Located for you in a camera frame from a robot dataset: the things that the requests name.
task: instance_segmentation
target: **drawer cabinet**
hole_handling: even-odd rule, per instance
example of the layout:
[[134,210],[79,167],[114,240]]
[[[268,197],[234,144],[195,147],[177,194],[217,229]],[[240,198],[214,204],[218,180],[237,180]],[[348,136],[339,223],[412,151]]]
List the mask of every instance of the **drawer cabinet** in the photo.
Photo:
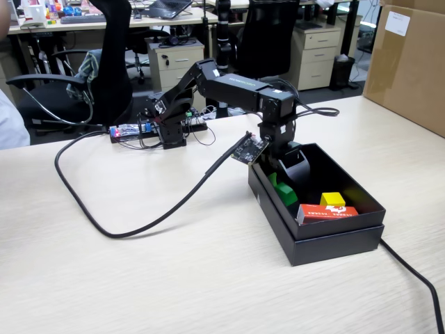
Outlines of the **drawer cabinet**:
[[[204,45],[198,41],[168,48],[159,47],[159,43],[149,43],[148,49],[155,92],[165,92],[176,86],[194,63],[204,59]],[[205,99],[198,92],[195,93],[193,106],[198,111],[206,106]]]
[[283,74],[298,90],[327,87],[340,41],[340,29],[324,24],[321,29],[294,29],[291,66]]

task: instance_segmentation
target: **white label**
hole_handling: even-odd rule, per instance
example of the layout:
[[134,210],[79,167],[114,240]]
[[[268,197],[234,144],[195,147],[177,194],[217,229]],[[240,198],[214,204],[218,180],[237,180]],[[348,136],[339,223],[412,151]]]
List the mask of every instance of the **white label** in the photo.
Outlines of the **white label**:
[[405,37],[408,26],[410,25],[411,17],[404,16],[395,12],[389,12],[386,30],[396,33],[397,35]]

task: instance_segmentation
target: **person's arm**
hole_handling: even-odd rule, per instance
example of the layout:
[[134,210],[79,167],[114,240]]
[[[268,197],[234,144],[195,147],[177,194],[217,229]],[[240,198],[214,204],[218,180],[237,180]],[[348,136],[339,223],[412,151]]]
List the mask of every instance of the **person's arm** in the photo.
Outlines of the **person's arm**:
[[9,32],[11,14],[9,12],[8,0],[0,0],[0,40],[3,40]]

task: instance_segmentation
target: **circuit board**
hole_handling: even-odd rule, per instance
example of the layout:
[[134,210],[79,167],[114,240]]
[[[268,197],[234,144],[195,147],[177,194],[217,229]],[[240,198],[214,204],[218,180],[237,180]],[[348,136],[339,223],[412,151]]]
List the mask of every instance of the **circuit board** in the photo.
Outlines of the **circuit board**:
[[268,141],[258,141],[255,136],[246,139],[240,144],[230,157],[241,161],[243,164],[251,165],[269,145]]

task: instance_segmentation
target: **trash can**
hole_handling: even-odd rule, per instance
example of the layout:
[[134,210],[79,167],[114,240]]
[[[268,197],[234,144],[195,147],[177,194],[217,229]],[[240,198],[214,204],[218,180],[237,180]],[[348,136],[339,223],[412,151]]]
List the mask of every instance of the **trash can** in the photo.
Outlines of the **trash can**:
[[348,57],[347,61],[338,61],[335,59],[332,68],[332,76],[329,88],[332,90],[340,90],[349,86],[350,71],[353,69],[355,59]]

